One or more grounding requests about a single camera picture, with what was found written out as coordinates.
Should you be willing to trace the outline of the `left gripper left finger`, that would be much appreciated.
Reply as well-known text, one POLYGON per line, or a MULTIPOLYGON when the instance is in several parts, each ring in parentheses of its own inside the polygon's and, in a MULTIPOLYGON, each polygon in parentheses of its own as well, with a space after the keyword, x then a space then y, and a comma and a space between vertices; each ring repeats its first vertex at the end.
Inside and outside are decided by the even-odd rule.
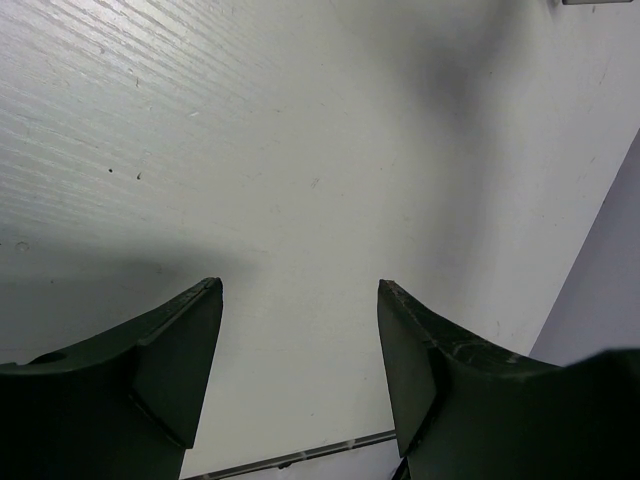
POLYGON ((194 446, 223 312, 206 278, 163 305, 1 368, 5 479, 176 479, 194 446))

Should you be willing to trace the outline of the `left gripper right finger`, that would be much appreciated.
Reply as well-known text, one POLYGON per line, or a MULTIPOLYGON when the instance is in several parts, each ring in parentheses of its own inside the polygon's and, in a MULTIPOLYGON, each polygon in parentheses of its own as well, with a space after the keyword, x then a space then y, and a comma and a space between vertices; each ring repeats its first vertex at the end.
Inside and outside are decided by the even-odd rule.
POLYGON ((399 479, 635 479, 639 353, 560 367, 429 310, 397 283, 377 319, 399 479))

